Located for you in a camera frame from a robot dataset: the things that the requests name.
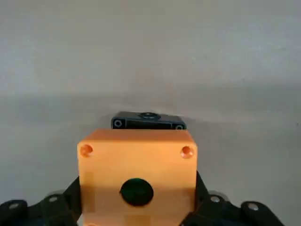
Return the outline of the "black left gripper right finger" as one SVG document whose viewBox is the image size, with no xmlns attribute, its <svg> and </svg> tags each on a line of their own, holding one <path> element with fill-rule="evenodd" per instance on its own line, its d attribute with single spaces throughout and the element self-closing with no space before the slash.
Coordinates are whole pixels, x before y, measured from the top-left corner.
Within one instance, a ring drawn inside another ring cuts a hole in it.
<svg viewBox="0 0 301 226">
<path fill-rule="evenodd" d="M 197 173 L 194 211 L 183 226 L 284 226 L 271 209 L 256 201 L 233 205 L 219 195 L 210 194 Z"/>
</svg>

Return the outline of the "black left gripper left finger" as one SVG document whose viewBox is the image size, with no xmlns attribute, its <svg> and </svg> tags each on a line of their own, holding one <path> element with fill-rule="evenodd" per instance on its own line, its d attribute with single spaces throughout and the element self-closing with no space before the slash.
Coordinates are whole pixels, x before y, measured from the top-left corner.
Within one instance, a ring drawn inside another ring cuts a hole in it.
<svg viewBox="0 0 301 226">
<path fill-rule="evenodd" d="M 12 199 L 0 204 L 2 226 L 76 226 L 82 214 L 79 178 L 62 193 L 53 193 L 34 205 Z"/>
</svg>

